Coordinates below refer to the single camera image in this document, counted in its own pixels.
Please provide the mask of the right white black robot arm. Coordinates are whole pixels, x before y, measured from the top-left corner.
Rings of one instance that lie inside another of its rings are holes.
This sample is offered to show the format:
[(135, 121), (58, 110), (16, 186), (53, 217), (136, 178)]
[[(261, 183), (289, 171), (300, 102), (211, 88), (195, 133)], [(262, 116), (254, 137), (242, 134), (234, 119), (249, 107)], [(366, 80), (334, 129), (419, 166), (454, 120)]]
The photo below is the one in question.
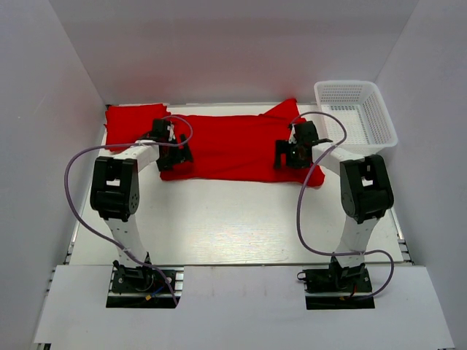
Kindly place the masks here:
[[(282, 167), (282, 156), (289, 168), (308, 168), (298, 196), (296, 230), (302, 245), (310, 252), (331, 259), (329, 275), (337, 280), (354, 278), (365, 270), (365, 256), (377, 223), (394, 204), (394, 196), (382, 156), (361, 155), (338, 142), (321, 139), (313, 122), (290, 126), (288, 140), (275, 141), (274, 167)], [(339, 176), (341, 207), (346, 214), (341, 240), (334, 252), (321, 252), (308, 245), (301, 229), (301, 207), (306, 186), (319, 165)]]

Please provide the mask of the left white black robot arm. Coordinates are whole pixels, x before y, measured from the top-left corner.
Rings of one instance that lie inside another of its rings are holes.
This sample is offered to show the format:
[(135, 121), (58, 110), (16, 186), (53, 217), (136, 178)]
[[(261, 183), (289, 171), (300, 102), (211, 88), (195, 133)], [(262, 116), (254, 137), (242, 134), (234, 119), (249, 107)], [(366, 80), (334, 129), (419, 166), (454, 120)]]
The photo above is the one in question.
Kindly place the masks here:
[(154, 163), (160, 173), (193, 162), (188, 140), (177, 136), (169, 118), (153, 120), (149, 132), (135, 145), (113, 156), (99, 156), (93, 168), (90, 206), (107, 224), (117, 243), (118, 262), (126, 268), (149, 266), (150, 254), (143, 247), (136, 223), (139, 208), (139, 172)]

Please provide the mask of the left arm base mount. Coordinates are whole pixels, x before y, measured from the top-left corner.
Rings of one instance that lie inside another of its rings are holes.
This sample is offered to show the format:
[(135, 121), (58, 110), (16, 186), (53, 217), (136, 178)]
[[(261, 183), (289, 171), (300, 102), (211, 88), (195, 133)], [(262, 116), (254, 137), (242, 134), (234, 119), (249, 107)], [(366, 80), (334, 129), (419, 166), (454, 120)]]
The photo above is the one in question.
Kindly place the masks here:
[(115, 266), (107, 293), (107, 308), (174, 309), (182, 295), (183, 269), (163, 269), (171, 289), (157, 271)]

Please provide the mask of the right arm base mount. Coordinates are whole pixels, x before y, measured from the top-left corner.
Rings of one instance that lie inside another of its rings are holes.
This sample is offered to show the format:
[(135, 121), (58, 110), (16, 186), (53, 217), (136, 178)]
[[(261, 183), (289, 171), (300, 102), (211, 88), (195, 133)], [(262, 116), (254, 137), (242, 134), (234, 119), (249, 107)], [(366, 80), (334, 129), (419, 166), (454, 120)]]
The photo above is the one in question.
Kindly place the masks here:
[(329, 268), (305, 269), (296, 278), (304, 284), (306, 309), (308, 311), (365, 310), (375, 309), (373, 288), (364, 268), (359, 276), (338, 280)]

